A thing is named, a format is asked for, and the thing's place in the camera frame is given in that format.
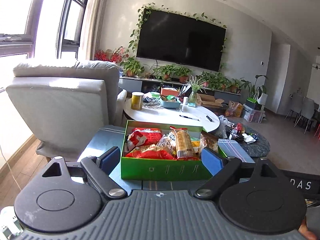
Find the grey sofa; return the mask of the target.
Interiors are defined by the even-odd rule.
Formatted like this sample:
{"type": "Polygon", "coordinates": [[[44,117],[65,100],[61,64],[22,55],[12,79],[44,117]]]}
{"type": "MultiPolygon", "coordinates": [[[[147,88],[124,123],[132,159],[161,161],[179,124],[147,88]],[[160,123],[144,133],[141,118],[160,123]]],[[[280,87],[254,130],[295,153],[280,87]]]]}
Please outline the grey sofa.
{"type": "Polygon", "coordinates": [[[127,91],[115,63],[29,59],[13,73],[5,90],[39,139],[38,155],[75,161],[99,128],[122,123],[127,91]]]}

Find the grey curtain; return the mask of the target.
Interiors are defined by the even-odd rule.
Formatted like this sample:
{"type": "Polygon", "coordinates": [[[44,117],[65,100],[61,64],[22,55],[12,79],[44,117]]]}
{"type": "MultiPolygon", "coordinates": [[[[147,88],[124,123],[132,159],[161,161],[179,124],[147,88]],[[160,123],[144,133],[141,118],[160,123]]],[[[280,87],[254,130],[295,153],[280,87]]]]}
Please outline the grey curtain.
{"type": "Polygon", "coordinates": [[[88,0],[81,28],[78,60],[94,60],[99,49],[107,0],[88,0]]]}

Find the red chip bag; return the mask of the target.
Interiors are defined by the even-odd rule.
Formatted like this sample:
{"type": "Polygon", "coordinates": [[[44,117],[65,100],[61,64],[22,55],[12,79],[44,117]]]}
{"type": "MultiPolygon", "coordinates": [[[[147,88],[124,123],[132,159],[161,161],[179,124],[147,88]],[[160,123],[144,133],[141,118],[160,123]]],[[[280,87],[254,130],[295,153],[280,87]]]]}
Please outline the red chip bag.
{"type": "Polygon", "coordinates": [[[158,128],[140,128],[136,127],[129,134],[127,139],[127,148],[129,151],[139,146],[148,146],[157,144],[163,137],[163,132],[158,128]]]}

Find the orange red noodle snack bag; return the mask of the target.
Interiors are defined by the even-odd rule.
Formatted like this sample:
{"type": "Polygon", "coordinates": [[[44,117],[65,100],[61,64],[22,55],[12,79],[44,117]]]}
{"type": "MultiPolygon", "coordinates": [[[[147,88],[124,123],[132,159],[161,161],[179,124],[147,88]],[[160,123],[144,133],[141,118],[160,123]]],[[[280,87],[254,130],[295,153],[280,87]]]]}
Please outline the orange red noodle snack bag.
{"type": "Polygon", "coordinates": [[[135,147],[131,152],[126,154],[125,157],[136,159],[175,160],[175,157],[167,147],[157,146],[155,144],[135,147]]]}

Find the green snack box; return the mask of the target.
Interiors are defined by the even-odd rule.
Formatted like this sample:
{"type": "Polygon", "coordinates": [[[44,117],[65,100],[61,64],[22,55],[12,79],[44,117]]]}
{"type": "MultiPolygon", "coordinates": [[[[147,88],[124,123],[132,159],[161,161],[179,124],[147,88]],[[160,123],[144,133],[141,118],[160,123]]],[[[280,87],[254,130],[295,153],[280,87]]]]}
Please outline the green snack box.
{"type": "Polygon", "coordinates": [[[121,150],[125,180],[205,180],[212,175],[202,163],[201,126],[128,121],[121,150]]]}

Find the yellow tin can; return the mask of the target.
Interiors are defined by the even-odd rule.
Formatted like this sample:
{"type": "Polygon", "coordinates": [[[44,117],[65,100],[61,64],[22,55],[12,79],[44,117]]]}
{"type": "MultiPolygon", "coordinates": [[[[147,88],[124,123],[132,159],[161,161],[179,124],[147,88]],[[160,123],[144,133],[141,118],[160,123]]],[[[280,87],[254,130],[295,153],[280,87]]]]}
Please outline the yellow tin can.
{"type": "Polygon", "coordinates": [[[143,97],[144,97],[144,93],[142,92],[132,92],[131,108],[133,110],[140,111],[142,109],[143,97]]]}

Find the glass vase with plant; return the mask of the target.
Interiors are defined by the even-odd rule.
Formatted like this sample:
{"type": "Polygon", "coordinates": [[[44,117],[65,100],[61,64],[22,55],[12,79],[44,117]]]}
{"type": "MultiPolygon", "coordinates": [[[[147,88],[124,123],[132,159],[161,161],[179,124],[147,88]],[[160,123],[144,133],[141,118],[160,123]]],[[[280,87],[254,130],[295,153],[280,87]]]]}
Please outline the glass vase with plant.
{"type": "Polygon", "coordinates": [[[188,97],[188,103],[196,105],[197,103],[197,93],[204,88],[204,84],[207,82],[206,79],[191,76],[186,82],[186,88],[184,96],[188,97]]]}

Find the blue snack tray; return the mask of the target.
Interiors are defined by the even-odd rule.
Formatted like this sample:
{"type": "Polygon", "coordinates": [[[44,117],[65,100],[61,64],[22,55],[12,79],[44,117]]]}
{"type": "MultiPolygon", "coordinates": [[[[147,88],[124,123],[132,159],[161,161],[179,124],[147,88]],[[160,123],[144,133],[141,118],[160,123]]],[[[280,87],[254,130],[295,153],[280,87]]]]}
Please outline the blue snack tray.
{"type": "Polygon", "coordinates": [[[160,104],[163,108],[167,108],[167,109],[178,109],[180,107],[180,100],[178,99],[174,99],[174,100],[163,100],[162,98],[160,98],[160,104]]]}

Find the brown cookie snack bag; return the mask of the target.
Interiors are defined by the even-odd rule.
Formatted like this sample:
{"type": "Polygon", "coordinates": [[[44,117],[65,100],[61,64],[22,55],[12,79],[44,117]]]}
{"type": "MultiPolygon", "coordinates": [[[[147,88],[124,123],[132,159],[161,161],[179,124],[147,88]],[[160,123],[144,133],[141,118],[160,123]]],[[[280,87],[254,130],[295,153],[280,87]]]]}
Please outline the brown cookie snack bag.
{"type": "Polygon", "coordinates": [[[205,147],[210,148],[213,150],[215,153],[218,153],[218,138],[215,137],[214,135],[207,133],[205,131],[202,131],[200,134],[200,147],[199,147],[199,154],[201,154],[202,150],[205,147]]]}

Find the black wall television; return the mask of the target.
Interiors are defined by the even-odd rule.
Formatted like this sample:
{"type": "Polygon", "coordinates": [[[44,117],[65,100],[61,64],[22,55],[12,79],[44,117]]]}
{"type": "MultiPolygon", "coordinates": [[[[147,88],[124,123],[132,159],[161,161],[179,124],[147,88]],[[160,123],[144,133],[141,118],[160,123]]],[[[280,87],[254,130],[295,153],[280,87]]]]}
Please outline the black wall television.
{"type": "Polygon", "coordinates": [[[192,17],[145,9],[136,56],[219,71],[226,29],[192,17]]]}

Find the black marker pen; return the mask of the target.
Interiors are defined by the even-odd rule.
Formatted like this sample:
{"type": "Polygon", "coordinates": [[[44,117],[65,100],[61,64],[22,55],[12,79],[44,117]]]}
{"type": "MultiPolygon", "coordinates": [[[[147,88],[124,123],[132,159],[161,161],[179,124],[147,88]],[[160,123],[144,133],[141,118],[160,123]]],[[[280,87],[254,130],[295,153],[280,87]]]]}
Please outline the black marker pen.
{"type": "Polygon", "coordinates": [[[180,114],[179,116],[182,117],[182,118],[190,119],[190,120],[200,121],[200,120],[197,119],[197,118],[192,118],[192,117],[186,116],[186,115],[181,115],[181,114],[180,114]]]}

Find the clear plastic storage bin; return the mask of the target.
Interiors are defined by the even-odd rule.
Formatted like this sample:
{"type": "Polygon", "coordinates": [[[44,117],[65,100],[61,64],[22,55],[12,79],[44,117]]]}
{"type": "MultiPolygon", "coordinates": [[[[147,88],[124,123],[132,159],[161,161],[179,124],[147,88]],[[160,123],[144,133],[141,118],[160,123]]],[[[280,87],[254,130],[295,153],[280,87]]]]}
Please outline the clear plastic storage bin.
{"type": "Polygon", "coordinates": [[[252,109],[246,104],[244,104],[242,113],[243,113],[243,118],[247,122],[261,123],[263,118],[265,117],[265,111],[252,109]]]}

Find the dark marble round table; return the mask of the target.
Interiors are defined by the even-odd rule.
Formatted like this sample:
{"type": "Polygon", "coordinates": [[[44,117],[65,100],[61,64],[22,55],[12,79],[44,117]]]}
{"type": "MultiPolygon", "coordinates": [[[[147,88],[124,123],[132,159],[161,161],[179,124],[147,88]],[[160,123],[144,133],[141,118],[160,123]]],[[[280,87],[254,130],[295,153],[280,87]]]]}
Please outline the dark marble round table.
{"type": "Polygon", "coordinates": [[[218,139],[218,148],[226,157],[237,157],[244,162],[250,159],[266,157],[270,152],[270,143],[256,130],[241,122],[228,121],[226,139],[218,139]]]}

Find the red flower decoration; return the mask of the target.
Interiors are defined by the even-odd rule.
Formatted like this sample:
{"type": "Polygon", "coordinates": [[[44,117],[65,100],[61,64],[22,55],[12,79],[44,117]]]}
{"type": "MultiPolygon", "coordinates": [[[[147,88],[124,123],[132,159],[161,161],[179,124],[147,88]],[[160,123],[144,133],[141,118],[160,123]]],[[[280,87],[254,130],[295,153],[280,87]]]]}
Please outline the red flower decoration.
{"type": "Polygon", "coordinates": [[[107,61],[121,63],[129,57],[129,50],[120,46],[114,50],[97,50],[94,59],[98,61],[107,61]]]}

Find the orange storage box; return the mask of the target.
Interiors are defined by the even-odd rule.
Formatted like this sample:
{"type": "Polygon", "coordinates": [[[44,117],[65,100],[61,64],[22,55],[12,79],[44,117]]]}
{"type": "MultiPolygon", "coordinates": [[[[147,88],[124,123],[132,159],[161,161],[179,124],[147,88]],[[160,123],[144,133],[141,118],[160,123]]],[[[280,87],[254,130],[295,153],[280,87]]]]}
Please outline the orange storage box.
{"type": "Polygon", "coordinates": [[[161,88],[161,96],[169,96],[169,95],[172,95],[172,96],[175,96],[175,97],[178,97],[180,94],[180,91],[176,88],[161,88]]]}

